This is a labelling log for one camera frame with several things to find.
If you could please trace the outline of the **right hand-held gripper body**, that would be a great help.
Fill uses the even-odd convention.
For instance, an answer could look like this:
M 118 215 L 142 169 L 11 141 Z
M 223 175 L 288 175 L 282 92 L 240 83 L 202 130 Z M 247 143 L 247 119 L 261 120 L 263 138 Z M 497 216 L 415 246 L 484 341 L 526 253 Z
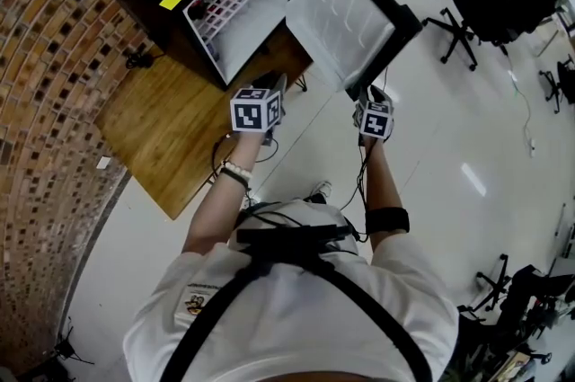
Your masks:
M 364 101 L 356 104 L 353 115 L 354 126 L 358 129 L 358 143 L 364 144 L 364 137 L 386 141 L 394 127 L 393 105 L 390 101 Z

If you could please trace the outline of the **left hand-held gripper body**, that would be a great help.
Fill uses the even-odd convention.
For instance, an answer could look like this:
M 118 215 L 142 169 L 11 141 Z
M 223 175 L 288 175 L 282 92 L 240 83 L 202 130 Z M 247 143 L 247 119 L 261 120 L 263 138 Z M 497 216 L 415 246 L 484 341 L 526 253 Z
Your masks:
M 242 88 L 230 101 L 234 132 L 262 133 L 262 144 L 270 146 L 273 130 L 282 121 L 283 93 L 264 88 Z

